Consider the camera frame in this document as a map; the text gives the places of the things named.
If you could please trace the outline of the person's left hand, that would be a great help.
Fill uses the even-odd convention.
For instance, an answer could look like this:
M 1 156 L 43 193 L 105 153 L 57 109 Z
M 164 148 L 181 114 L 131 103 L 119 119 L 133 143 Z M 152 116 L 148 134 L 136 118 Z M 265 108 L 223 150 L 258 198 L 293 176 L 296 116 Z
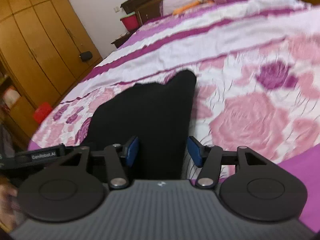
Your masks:
M 6 233 L 14 230 L 24 221 L 24 214 L 21 212 L 16 197 L 17 189 L 13 185 L 1 184 L 0 220 L 1 229 Z

